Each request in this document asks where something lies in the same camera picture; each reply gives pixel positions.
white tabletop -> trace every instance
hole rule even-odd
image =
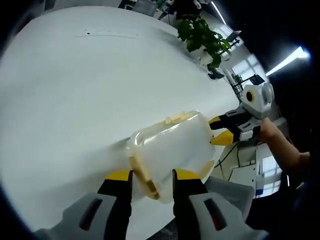
[[[13,40],[0,65],[0,176],[31,230],[52,227],[106,174],[128,168],[118,149],[133,132],[182,111],[209,118],[238,106],[176,36],[140,13],[85,6],[38,17]],[[133,199],[127,239],[163,228],[172,205]]]

bright window light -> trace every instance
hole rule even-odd
[[[219,15],[219,17],[221,18],[222,22],[223,22],[225,25],[227,25],[224,17],[221,15],[221,13],[220,13],[219,9],[217,8],[217,6],[215,5],[215,3],[212,1],[211,4],[212,4],[212,6],[214,7],[214,9],[216,10],[216,12],[218,13],[218,15]]]
[[[300,46],[298,47],[293,53],[291,53],[285,60],[280,62],[277,66],[275,66],[272,70],[268,71],[265,75],[269,76],[276,71],[282,69],[284,66],[288,65],[295,59],[305,59],[309,57],[309,53],[304,51],[303,48]]]
[[[256,63],[258,63],[258,59],[256,58],[255,55],[251,54],[248,58],[247,58],[248,62],[250,63],[251,66],[254,66]]]

human hand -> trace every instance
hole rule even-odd
[[[277,128],[277,126],[272,121],[270,121],[268,117],[265,117],[261,120],[258,139],[266,143],[270,141],[278,132],[279,129]]]

potted plant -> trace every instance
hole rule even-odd
[[[210,64],[213,68],[218,68],[221,64],[221,53],[231,53],[230,43],[221,34],[212,31],[207,22],[200,15],[187,15],[178,26],[178,38],[186,43],[189,52],[203,47],[200,61],[203,65]]]
[[[240,75],[232,74],[232,78],[234,79],[236,84],[240,84],[243,81],[243,79],[242,79],[242,77]]]

ceiling light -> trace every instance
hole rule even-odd
[[[212,4],[212,6],[214,7],[214,9],[216,10],[216,12],[218,13],[218,15],[220,16],[220,18],[221,18],[222,22],[223,22],[225,25],[227,25],[227,23],[226,23],[226,21],[225,21],[224,17],[221,15],[221,13],[220,13],[219,9],[217,8],[217,6],[214,4],[214,2],[213,2],[213,1],[211,2],[211,4]]]
[[[304,51],[303,48],[300,46],[293,53],[291,53],[285,60],[280,62],[277,66],[275,66],[272,70],[268,71],[265,75],[269,76],[276,71],[282,69],[284,66],[288,65],[295,59],[305,59],[309,57],[309,53]]]

